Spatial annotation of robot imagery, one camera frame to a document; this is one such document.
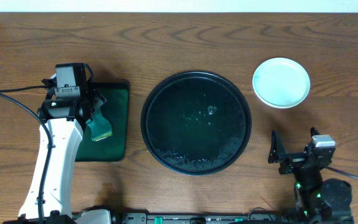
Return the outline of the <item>green yellow scrub sponge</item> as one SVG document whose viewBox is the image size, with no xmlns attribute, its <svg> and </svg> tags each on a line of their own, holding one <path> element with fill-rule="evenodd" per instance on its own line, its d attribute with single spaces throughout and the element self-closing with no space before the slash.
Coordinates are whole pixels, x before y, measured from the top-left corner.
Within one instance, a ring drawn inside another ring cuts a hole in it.
<svg viewBox="0 0 358 224">
<path fill-rule="evenodd" d="M 91 130 L 92 141 L 100 141 L 112 135 L 111 123 L 103 116 L 101 108 L 93 112 L 86 125 Z"/>
</svg>

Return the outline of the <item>white plate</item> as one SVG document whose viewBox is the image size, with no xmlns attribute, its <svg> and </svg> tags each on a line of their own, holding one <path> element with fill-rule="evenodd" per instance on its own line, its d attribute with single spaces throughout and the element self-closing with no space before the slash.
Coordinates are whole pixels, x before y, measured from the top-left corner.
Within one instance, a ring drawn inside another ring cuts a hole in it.
<svg viewBox="0 0 358 224">
<path fill-rule="evenodd" d="M 299 105 L 311 88 L 308 72 L 296 61 L 277 57 L 262 62 L 252 77 L 256 96 L 273 108 Z"/>
</svg>

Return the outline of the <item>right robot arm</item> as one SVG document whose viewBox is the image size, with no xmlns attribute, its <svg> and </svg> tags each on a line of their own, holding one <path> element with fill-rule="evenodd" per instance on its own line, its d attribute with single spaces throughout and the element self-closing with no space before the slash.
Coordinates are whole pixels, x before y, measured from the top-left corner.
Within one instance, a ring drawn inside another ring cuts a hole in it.
<svg viewBox="0 0 358 224">
<path fill-rule="evenodd" d="M 285 211 L 288 223 L 353 223 L 352 187 L 340 179 L 323 180 L 321 170 L 332 163 L 336 142 L 311 128 L 303 152 L 289 153 L 277 131 L 272 131 L 268 163 L 279 163 L 279 174 L 293 174 L 296 207 Z"/>
</svg>

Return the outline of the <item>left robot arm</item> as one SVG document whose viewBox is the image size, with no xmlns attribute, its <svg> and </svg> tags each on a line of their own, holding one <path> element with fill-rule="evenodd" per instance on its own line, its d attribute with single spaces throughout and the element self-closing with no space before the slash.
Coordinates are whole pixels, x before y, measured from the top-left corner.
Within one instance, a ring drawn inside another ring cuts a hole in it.
<svg viewBox="0 0 358 224">
<path fill-rule="evenodd" d="M 44 80 L 54 93 L 36 114 L 40 146 L 29 193 L 16 223 L 73 223 L 71 186 L 85 126 L 94 111 L 90 81 Z"/>
</svg>

